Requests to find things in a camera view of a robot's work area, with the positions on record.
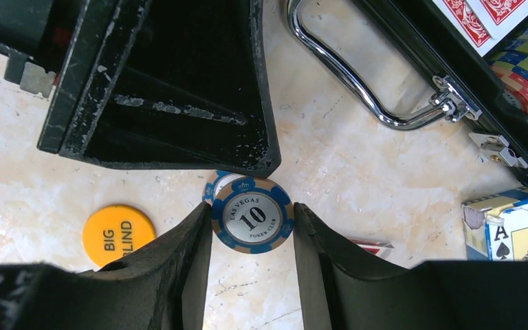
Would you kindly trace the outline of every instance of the metal handle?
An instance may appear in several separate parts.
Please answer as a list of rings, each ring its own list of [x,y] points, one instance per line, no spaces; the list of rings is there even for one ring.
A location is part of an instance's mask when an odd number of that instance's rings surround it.
[[[384,125],[398,131],[412,131],[440,120],[448,115],[442,104],[428,106],[406,116],[397,116],[388,111],[373,94],[359,74],[329,46],[309,32],[300,22],[298,9],[303,0],[288,0],[288,28],[317,58],[333,72]]]

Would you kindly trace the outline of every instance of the beige marble tabletop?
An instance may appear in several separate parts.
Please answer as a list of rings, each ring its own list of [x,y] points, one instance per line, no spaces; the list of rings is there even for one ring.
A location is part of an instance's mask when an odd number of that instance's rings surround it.
[[[387,129],[292,38],[283,0],[264,0],[264,46],[283,163],[271,176],[334,230],[387,239],[389,260],[463,259],[460,204],[518,186],[481,164],[463,124]],[[392,109],[426,104],[432,90],[347,0],[305,0],[305,23],[365,77]],[[0,55],[0,263],[97,269],[82,246],[86,219],[124,203],[158,233],[201,200],[210,170],[118,171],[36,149],[49,100],[3,80]],[[244,255],[214,238],[204,329],[302,329],[290,238]]]

